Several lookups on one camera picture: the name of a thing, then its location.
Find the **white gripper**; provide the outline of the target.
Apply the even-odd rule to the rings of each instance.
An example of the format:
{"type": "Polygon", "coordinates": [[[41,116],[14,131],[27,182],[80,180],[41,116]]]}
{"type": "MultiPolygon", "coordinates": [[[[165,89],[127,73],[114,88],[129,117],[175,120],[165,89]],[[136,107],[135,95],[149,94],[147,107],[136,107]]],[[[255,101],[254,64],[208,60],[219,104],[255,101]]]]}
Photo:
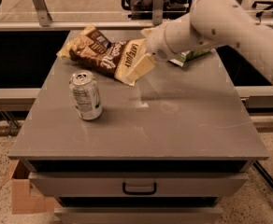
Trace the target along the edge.
{"type": "Polygon", "coordinates": [[[125,75],[128,83],[134,83],[140,77],[149,73],[155,67],[155,60],[157,62],[167,62],[176,57],[176,54],[167,45],[164,25],[144,28],[141,33],[146,38],[146,51],[148,53],[129,68],[125,75]]]}

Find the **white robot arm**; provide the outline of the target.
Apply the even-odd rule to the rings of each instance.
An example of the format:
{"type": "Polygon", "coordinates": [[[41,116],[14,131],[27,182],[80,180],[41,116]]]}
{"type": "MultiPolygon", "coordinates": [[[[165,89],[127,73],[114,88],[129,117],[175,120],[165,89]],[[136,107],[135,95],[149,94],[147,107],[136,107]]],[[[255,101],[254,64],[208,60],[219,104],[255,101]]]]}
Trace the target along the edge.
{"type": "Polygon", "coordinates": [[[255,21],[236,0],[194,0],[188,14],[142,34],[145,54],[126,73],[130,83],[183,51],[227,45],[273,85],[273,28],[255,21]]]}

